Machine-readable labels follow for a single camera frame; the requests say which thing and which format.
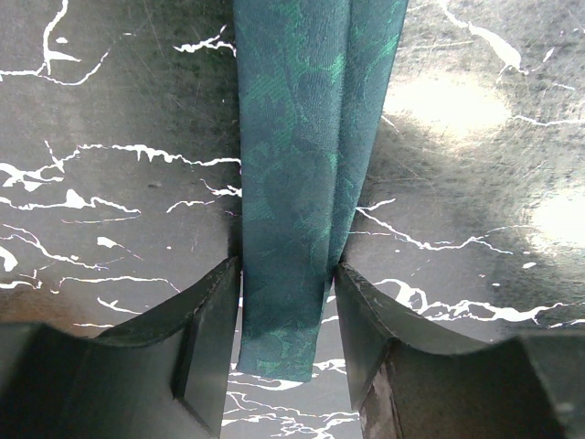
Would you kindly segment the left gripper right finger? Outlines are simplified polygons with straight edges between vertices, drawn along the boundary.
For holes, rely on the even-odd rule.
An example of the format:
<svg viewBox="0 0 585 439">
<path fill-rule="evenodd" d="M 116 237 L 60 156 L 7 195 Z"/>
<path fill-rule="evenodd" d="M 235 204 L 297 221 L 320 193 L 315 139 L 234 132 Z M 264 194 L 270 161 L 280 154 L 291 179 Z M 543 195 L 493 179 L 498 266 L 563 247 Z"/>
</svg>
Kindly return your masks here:
<svg viewBox="0 0 585 439">
<path fill-rule="evenodd" d="M 352 408 L 366 438 L 581 438 L 584 333 L 523 331 L 489 344 L 335 270 Z"/>
</svg>

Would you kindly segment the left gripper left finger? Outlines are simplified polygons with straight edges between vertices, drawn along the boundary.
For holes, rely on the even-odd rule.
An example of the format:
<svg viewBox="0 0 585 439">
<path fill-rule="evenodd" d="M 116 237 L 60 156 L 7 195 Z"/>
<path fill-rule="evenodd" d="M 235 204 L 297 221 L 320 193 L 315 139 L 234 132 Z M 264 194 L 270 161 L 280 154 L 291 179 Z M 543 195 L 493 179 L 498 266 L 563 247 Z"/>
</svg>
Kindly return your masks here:
<svg viewBox="0 0 585 439">
<path fill-rule="evenodd" d="M 94 338 L 1 327 L 4 438 L 217 438 L 240 262 Z"/>
</svg>

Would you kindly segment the dark green tie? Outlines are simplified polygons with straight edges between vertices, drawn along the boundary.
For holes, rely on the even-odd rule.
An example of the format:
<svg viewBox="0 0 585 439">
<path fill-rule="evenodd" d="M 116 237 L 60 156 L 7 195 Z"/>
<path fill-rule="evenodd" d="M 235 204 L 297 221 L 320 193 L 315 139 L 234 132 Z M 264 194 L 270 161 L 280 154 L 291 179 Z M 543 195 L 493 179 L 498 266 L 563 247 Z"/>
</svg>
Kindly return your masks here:
<svg viewBox="0 0 585 439">
<path fill-rule="evenodd" d="M 312 378 L 408 5 L 237 1 L 243 315 L 238 369 Z"/>
</svg>

